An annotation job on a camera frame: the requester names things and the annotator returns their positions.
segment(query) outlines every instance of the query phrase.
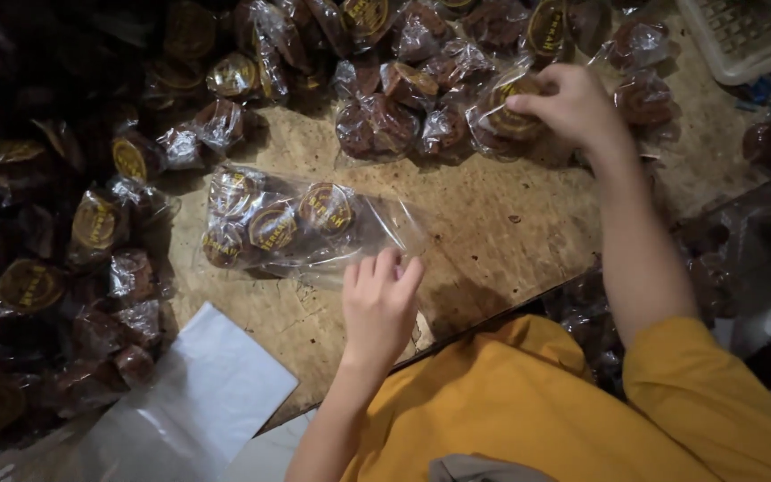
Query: white paper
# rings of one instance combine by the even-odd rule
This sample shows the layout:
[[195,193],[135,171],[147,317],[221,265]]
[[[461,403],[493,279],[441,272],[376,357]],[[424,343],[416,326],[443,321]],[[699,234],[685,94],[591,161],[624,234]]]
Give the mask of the white paper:
[[240,327],[204,306],[157,364],[157,382],[97,422],[70,480],[213,481],[295,389],[296,379]]

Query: table surface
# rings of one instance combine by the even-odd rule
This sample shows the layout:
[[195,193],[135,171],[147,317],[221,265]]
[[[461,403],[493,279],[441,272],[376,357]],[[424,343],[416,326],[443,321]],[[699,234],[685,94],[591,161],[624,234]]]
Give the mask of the table surface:
[[[680,15],[673,11],[665,18],[680,45],[679,56],[661,69],[682,111],[680,138],[643,150],[659,156],[648,171],[673,223],[767,179],[739,152],[750,114],[735,110],[734,99],[713,81]],[[620,80],[609,72],[601,76],[610,90]],[[565,167],[559,155],[538,149],[531,159],[509,163],[475,154],[457,166],[403,159],[336,169],[334,105],[307,115],[284,107],[260,113],[269,122],[269,138],[235,160],[399,198],[433,215],[419,291],[424,318],[401,359],[582,274],[600,251],[596,182],[584,169]],[[213,302],[299,379],[273,426],[323,400],[345,344],[340,293],[290,279],[196,269],[208,182],[206,175],[174,184],[182,207],[168,243],[177,284],[171,306],[182,327],[205,301]]]

